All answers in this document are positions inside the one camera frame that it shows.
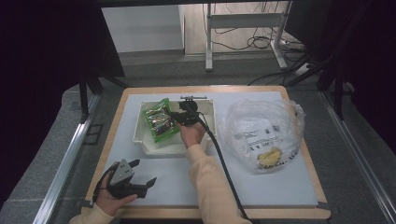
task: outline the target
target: person's left hand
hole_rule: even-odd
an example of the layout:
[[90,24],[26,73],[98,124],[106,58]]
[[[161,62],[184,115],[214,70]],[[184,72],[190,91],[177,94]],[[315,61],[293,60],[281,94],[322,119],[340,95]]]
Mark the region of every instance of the person's left hand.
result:
[[96,199],[96,204],[108,215],[114,217],[119,208],[123,207],[127,203],[133,202],[137,198],[137,195],[133,194],[122,199],[114,198],[106,189],[109,178],[110,173],[108,173],[102,181],[102,185],[100,186],[98,197]]

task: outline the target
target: white wall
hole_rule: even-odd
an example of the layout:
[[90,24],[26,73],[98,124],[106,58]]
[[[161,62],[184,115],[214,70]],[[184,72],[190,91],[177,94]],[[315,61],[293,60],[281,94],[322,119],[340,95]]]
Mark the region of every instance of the white wall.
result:
[[183,49],[178,6],[105,7],[117,52]]

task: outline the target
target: person's right hand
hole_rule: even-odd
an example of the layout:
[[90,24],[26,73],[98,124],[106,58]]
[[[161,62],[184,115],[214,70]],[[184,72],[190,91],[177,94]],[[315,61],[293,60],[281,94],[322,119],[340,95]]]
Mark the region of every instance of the person's right hand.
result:
[[183,126],[181,124],[177,124],[180,129],[180,137],[184,142],[184,146],[189,148],[196,144],[201,144],[201,141],[205,135],[205,128],[201,125],[201,123],[197,122],[191,126]]

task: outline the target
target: white tray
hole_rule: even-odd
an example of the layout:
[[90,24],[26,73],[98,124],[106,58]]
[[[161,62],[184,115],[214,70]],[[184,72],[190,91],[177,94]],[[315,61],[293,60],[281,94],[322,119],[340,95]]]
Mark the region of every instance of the white tray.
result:
[[[170,101],[171,110],[173,112],[182,112],[179,109],[178,102],[180,101]],[[204,117],[200,115],[202,120],[206,120],[209,129],[216,136],[216,122],[215,122],[215,108],[213,100],[196,100],[198,104],[198,112],[204,114]],[[170,137],[169,139],[163,140],[159,143],[155,143],[152,138],[149,125],[147,124],[143,111],[145,109],[150,109],[158,104],[158,102],[142,102],[140,105],[140,111],[137,118],[137,125],[134,130],[134,142],[140,144],[143,151],[147,155],[172,155],[172,154],[185,154],[186,147],[180,138],[180,134],[177,133]],[[204,149],[210,148],[212,140],[205,134],[201,146]]]

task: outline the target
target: gray carpet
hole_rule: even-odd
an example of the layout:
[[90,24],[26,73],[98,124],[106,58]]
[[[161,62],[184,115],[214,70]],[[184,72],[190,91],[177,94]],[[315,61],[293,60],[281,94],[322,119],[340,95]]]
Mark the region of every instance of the gray carpet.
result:
[[[165,60],[149,59],[139,64],[122,59],[126,77],[120,78],[132,87],[187,86],[187,85],[247,85],[251,80],[279,72],[270,53],[216,56],[214,71],[205,71],[202,56]],[[265,85],[277,77],[267,77],[253,83]],[[336,129],[325,105],[316,91],[311,77],[295,87],[287,88],[291,100],[306,113],[304,138],[308,145],[318,177],[332,211],[330,220],[267,219],[261,223],[387,223],[373,193],[367,187],[359,168],[351,157],[345,142]],[[283,77],[271,84],[280,84]],[[88,136],[70,171],[63,192],[55,206],[50,223],[67,223],[79,214],[91,183],[92,174],[100,157],[106,136],[122,94],[122,88],[101,78],[105,91],[92,121],[93,128],[102,127],[98,139]],[[80,119],[78,87],[64,93],[59,111],[48,137],[35,160],[0,213],[0,223],[32,223],[41,205],[64,152],[70,143]],[[396,198],[396,176],[393,174],[396,157],[376,132],[365,122],[349,97],[343,101],[344,115],[350,131],[372,165],[392,199]]]

